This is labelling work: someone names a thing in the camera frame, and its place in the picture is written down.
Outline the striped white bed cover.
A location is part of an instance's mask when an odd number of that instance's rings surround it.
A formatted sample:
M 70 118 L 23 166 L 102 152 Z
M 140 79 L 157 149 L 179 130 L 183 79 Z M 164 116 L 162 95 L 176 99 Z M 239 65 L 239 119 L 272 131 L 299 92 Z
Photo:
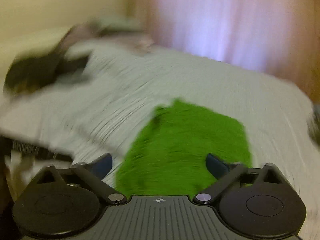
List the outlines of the striped white bed cover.
M 90 81 L 56 84 L 20 100 L 1 97 L 1 131 L 90 161 L 113 152 L 121 162 L 156 106 L 175 99 L 241 122 L 253 163 L 276 164 L 306 205 L 303 239 L 319 239 L 319 150 L 309 137 L 312 102 L 294 84 L 231 65 L 155 47 L 143 56 L 110 42 L 91 51 Z

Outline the pink curtain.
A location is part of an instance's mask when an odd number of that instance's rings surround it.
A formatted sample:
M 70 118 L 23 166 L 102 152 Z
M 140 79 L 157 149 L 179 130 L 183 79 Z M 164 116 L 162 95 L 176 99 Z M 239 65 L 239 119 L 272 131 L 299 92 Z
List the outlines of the pink curtain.
M 295 83 L 319 100 L 319 0 L 134 0 L 154 41 Z

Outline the mauve pillow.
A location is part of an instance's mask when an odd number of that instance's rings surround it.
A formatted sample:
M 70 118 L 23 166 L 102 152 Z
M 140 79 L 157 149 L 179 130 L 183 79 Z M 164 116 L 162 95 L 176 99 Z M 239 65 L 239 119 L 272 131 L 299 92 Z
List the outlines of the mauve pillow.
M 115 42 L 127 48 L 148 53 L 154 44 L 153 39 L 141 29 L 125 27 L 99 27 L 94 23 L 76 24 L 61 38 L 59 49 L 67 51 L 71 46 L 89 40 Z

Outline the grey checked cushion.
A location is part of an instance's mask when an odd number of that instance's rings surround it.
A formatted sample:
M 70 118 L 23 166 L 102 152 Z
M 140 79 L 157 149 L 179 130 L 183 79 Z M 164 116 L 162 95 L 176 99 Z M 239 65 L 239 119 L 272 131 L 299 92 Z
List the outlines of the grey checked cushion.
M 130 17 L 122 16 L 101 16 L 91 20 L 91 24 L 99 31 L 143 31 L 140 23 Z

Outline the black garment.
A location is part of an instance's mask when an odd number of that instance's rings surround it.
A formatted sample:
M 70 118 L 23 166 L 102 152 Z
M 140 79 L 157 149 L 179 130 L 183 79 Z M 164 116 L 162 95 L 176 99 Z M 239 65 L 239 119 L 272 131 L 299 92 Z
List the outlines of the black garment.
M 4 91 L 11 95 L 33 93 L 51 85 L 61 75 L 83 72 L 91 52 L 68 58 L 67 51 L 59 42 L 49 51 L 16 56 L 5 76 Z

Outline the green knitted vest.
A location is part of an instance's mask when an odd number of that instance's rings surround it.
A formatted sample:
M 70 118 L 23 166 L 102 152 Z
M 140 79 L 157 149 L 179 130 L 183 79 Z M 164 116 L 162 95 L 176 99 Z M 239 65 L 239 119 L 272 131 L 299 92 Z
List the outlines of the green knitted vest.
M 216 182 L 206 156 L 252 166 L 245 128 L 238 120 L 175 100 L 159 106 L 138 133 L 116 174 L 125 196 L 189 195 Z

